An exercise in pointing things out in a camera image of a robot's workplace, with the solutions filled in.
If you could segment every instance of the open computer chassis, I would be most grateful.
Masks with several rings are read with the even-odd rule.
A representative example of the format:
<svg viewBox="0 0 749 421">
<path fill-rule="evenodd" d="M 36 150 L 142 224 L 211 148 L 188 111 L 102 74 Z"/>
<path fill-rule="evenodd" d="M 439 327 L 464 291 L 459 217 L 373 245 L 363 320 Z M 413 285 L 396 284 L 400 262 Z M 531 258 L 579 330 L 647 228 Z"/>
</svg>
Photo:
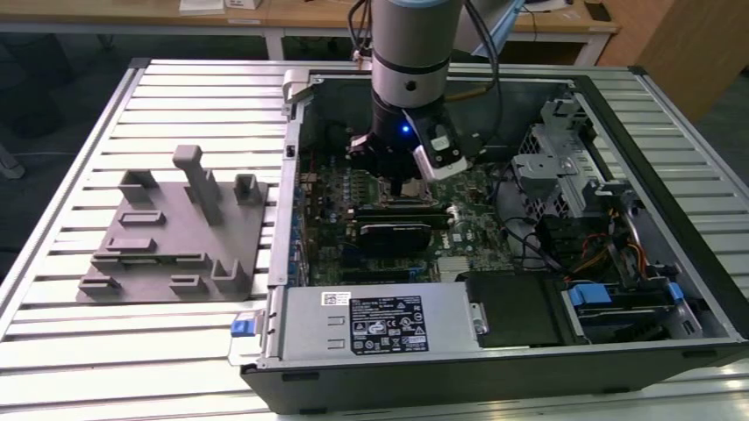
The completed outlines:
<svg viewBox="0 0 749 421">
<path fill-rule="evenodd" d="M 345 72 L 348 81 L 356 76 L 367 74 Z M 340 77 L 321 71 L 311 76 L 313 95 L 291 109 L 291 136 L 315 126 L 312 110 L 323 106 L 325 85 L 335 89 Z M 474 74 L 449 74 L 449 83 L 475 81 Z M 464 202 L 488 200 L 496 225 L 470 219 L 455 232 L 460 220 L 444 209 L 448 220 L 408 219 L 433 230 L 425 244 L 408 244 L 427 250 L 431 262 L 423 266 L 401 263 L 380 276 L 371 267 L 333 270 L 319 264 L 379 253 L 363 251 L 359 241 L 376 220 L 367 206 L 340 212 L 336 204 L 327 206 L 324 194 L 305 199 L 320 174 L 289 154 L 280 200 L 292 205 L 279 214 L 276 234 L 284 235 L 287 223 L 289 240 L 272 250 L 281 270 L 271 270 L 268 307 L 257 318 L 260 358 L 241 367 L 241 378 L 277 413 L 626 392 L 690 368 L 737 360 L 747 349 L 749 304 L 591 80 L 502 75 L 502 85 L 506 108 L 518 95 L 528 98 L 524 90 L 542 100 L 534 115 L 520 118 L 530 124 L 512 153 L 488 145 L 486 170 L 474 168 L 480 180 L 492 180 L 488 189 L 470 185 L 472 175 L 460 179 Z M 532 101 L 516 103 L 522 108 Z M 616 174 L 600 144 L 612 153 Z M 329 172 L 336 164 L 325 163 Z M 372 191 L 353 185 L 349 170 L 339 176 L 345 185 L 333 202 L 352 202 L 353 194 Z M 454 196 L 459 190 L 432 188 L 431 199 L 444 189 Z M 423 188 L 413 192 L 421 196 Z M 308 226 L 344 218 L 349 230 L 331 234 L 331 251 L 321 252 L 321 245 L 309 251 L 316 239 Z M 449 235 L 433 226 L 444 221 Z M 488 231 L 504 235 L 494 240 Z M 486 253 L 468 248 L 468 241 L 483 242 Z M 580 248 L 584 256 L 594 246 L 611 270 L 575 271 Z M 566 272 L 559 274 L 547 255 Z M 421 334 L 388 334 L 405 316 Z"/>
</svg>

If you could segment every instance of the aluminum extrusion table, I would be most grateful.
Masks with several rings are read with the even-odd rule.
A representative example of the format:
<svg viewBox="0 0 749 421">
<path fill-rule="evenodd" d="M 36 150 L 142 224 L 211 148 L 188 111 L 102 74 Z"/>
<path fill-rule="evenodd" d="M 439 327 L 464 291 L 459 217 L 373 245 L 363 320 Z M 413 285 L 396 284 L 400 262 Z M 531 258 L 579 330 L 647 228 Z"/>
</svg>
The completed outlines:
<svg viewBox="0 0 749 421">
<path fill-rule="evenodd" d="M 0 287 L 0 417 L 271 421 L 264 402 L 225 361 L 228 326 L 267 291 L 275 200 L 285 137 L 280 85 L 291 68 L 353 69 L 344 62 L 150 61 L 132 68 L 61 181 Z M 480 65 L 454 64 L 487 73 Z M 729 274 L 749 292 L 749 191 L 647 76 L 620 68 L 503 66 L 512 74 L 586 73 L 628 129 Z M 204 150 L 217 180 L 251 170 L 269 183 L 252 294 L 245 303 L 88 306 L 78 277 L 104 236 L 128 168 L 181 180 L 170 153 Z M 614 162 L 602 149 L 602 157 Z M 611 172 L 623 177 L 616 166 Z M 701 368 L 639 392 L 333 414 L 351 421 L 745 419 L 749 360 Z"/>
</svg>

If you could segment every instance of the wooden desk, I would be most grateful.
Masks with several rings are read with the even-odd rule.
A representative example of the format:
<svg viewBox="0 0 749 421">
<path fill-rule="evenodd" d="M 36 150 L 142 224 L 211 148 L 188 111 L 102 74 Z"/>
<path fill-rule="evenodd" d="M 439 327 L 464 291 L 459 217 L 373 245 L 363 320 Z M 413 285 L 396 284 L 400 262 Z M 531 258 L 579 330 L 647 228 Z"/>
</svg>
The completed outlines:
<svg viewBox="0 0 749 421">
<path fill-rule="evenodd" d="M 180 16 L 178 0 L 1 0 L 1 32 L 260 35 L 271 60 L 283 60 L 285 36 L 347 37 L 352 0 L 264 0 L 256 11 Z M 575 64 L 594 65 L 618 25 L 590 18 L 583 0 L 550 13 L 523 14 L 510 41 L 583 44 Z"/>
<path fill-rule="evenodd" d="M 280 37 L 347 37 L 345 13 L 353 2 L 355 0 L 271 0 L 265 25 L 279 30 L 275 36 Z M 575 0 L 572 6 L 564 9 L 536 13 L 535 27 L 534 17 L 522 13 L 508 40 L 583 44 L 574 64 L 594 66 L 608 37 L 618 30 L 619 26 L 614 22 L 592 20 L 583 0 Z"/>
<path fill-rule="evenodd" d="M 604 0 L 623 28 L 603 66 L 640 65 L 692 122 L 746 66 L 746 0 Z"/>
</svg>

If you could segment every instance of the metal bracket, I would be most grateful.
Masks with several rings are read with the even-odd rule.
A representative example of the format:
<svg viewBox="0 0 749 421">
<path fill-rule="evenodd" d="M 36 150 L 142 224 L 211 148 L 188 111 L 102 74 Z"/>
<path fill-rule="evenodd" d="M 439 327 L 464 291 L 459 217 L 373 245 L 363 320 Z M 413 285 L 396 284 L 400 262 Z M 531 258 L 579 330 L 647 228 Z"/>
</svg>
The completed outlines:
<svg viewBox="0 0 749 421">
<path fill-rule="evenodd" d="M 308 87 L 312 84 L 313 83 L 308 79 L 307 69 L 293 68 L 287 70 L 283 74 L 283 102 L 285 104 L 295 104 L 308 97 L 312 93 Z"/>
</svg>

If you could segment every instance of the barcode sticker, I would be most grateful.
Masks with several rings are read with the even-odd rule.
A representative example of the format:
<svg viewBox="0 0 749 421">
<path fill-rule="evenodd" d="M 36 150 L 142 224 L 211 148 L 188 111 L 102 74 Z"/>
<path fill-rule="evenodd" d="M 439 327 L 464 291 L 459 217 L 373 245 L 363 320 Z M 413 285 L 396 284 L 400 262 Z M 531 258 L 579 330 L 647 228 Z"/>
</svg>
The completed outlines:
<svg viewBox="0 0 749 421">
<path fill-rule="evenodd" d="M 348 300 L 351 300 L 349 292 L 323 292 L 321 305 L 348 305 Z"/>
</svg>

